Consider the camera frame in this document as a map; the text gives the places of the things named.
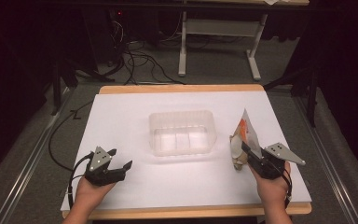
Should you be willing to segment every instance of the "human hand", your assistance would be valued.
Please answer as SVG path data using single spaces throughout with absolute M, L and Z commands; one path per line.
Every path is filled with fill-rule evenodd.
M 90 213 L 101 203 L 116 183 L 94 186 L 84 176 L 77 184 L 75 203 L 63 223 L 86 223 Z
M 268 224 L 273 223 L 292 223 L 292 220 L 287 215 L 285 210 L 284 201 L 286 199 L 286 193 L 288 190 L 287 183 L 282 177 L 276 179 L 265 179 L 261 177 L 250 165 L 255 181 L 257 183 L 257 193 L 261 199 L 266 215 L 266 222 Z M 290 164 L 285 162 L 284 168 L 287 173 L 290 174 Z
M 105 186 L 94 186 L 84 176 L 77 184 L 75 204 L 84 204 L 90 211 L 94 210 L 104 196 L 115 186 L 116 183 Z

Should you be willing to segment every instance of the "white metal stand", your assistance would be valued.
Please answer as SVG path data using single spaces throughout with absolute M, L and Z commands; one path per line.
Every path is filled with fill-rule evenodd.
M 263 34 L 267 14 L 264 14 L 260 21 L 218 21 L 218 20 L 195 20 L 188 19 L 187 13 L 183 12 L 182 17 L 182 46 L 179 56 L 179 77 L 186 75 L 186 35 L 232 35 L 232 36 L 253 36 L 254 44 L 252 49 L 246 50 L 249 65 L 254 80 L 260 80 L 261 76 L 255 62 L 255 51 L 257 50 L 260 37 Z

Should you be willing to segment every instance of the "metal rail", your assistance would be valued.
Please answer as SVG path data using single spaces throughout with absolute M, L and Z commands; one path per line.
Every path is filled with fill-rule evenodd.
M 25 188 L 27 187 L 28 182 L 30 181 L 34 173 L 34 170 L 37 164 L 39 163 L 40 158 L 43 155 L 45 149 L 45 143 L 51 135 L 51 131 L 54 127 L 54 124 L 60 117 L 62 109 L 69 101 L 70 97 L 72 96 L 72 91 L 69 91 L 69 88 L 66 88 L 63 91 L 62 96 L 64 98 L 62 106 L 60 107 L 57 114 L 51 117 L 47 127 L 40 135 L 34 147 L 33 152 L 31 153 L 30 157 L 28 158 L 28 161 L 25 163 L 24 167 L 22 168 L 19 177 L 17 178 L 15 184 L 13 185 L 13 188 L 11 189 L 10 193 L 7 195 L 7 199 L 5 200 L 5 202 L 3 203 L 0 209 L 0 224 L 9 222 L 9 219 L 13 214 L 17 203 L 19 202 L 21 195 L 25 191 Z
M 307 118 L 307 109 L 304 105 L 304 102 L 302 102 L 299 97 L 294 97 L 294 102 L 297 109 L 300 111 L 302 119 L 307 124 L 307 127 L 310 131 L 310 135 L 313 138 L 314 143 L 316 144 L 316 151 L 322 163 L 322 167 L 324 168 L 324 172 L 326 173 L 330 185 L 334 193 L 336 194 L 337 200 L 339 202 L 339 205 L 341 206 L 345 218 L 348 220 L 348 223 L 358 224 L 358 214 L 351 201 L 351 196 L 349 195 L 344 183 L 339 178 L 337 170 L 331 162 L 327 150 L 325 149 L 318 132 L 310 125 L 310 122 Z

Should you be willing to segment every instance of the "white table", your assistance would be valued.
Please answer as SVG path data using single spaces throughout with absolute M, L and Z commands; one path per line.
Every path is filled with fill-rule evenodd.
M 90 219 L 235 217 L 263 215 L 255 179 L 245 166 L 232 165 L 228 137 L 246 107 L 260 146 L 287 145 L 269 98 L 259 85 L 103 87 L 90 111 L 76 161 L 97 146 L 117 149 L 109 169 L 133 160 L 126 179 L 115 185 Z M 151 113 L 207 109 L 213 112 L 217 140 L 203 155 L 155 157 L 149 145 Z M 84 173 L 86 162 L 76 175 Z M 307 214 L 310 195 L 295 164 L 288 214 Z M 66 216 L 67 199 L 62 203 Z

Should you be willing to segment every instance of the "wooden table edge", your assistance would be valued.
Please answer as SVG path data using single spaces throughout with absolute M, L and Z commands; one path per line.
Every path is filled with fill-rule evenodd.
M 310 203 L 290 203 L 286 211 L 289 215 L 306 215 L 312 210 Z M 69 211 L 62 211 L 66 217 Z M 118 210 L 95 210 L 90 220 L 107 219 L 153 219 L 153 218 L 190 218 L 190 217 L 254 217 L 263 216 L 261 204 L 221 205 L 172 208 L 141 208 Z
M 235 85 L 159 85 L 159 86 L 103 86 L 100 94 L 150 93 L 150 92 L 197 92 L 197 91 L 264 91 L 259 84 Z

